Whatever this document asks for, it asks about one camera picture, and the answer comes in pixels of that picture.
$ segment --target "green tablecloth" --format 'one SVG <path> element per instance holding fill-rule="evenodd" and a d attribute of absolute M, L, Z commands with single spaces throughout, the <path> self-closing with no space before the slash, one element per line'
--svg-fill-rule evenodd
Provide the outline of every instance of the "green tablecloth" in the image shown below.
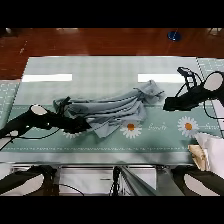
<path fill-rule="evenodd" d="M 24 76 L 72 74 L 72 81 L 22 82 L 10 119 L 25 112 L 30 104 L 38 103 L 53 110 L 52 101 L 68 95 L 96 99 L 121 94 L 138 85 L 138 74 L 166 74 L 169 80 L 169 74 L 177 74 L 179 66 L 190 68 L 202 77 L 193 57 L 30 58 Z M 169 83 L 165 81 L 158 85 L 167 96 L 174 96 L 182 83 L 169 80 Z M 122 127 L 105 139 L 99 139 L 94 133 L 70 136 L 59 131 L 38 141 L 17 139 L 2 150 L 0 160 L 70 164 L 189 164 L 192 160 L 187 146 L 196 141 L 186 128 L 221 136 L 218 122 L 209 119 L 202 106 L 190 112 L 166 112 L 162 110 L 163 104 L 164 101 L 147 106 L 148 118 L 139 124 L 140 133 L 135 138 L 125 134 Z M 206 108 L 215 116 L 210 102 L 206 103 Z M 51 131 L 33 128 L 26 136 L 40 137 Z"/>

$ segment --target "folded gray fabric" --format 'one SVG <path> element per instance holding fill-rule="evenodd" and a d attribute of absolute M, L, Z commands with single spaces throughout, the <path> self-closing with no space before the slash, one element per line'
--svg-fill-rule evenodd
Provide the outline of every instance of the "folded gray fabric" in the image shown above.
<path fill-rule="evenodd" d="M 92 127 L 88 131 L 94 131 L 102 138 L 114 132 L 124 121 L 144 121 L 147 116 L 144 104 L 156 103 L 164 97 L 164 91 L 150 80 L 117 97 L 101 100 L 71 99 L 71 104 L 65 107 L 65 116 L 85 117 Z M 54 100 L 56 110 L 63 100 Z"/>

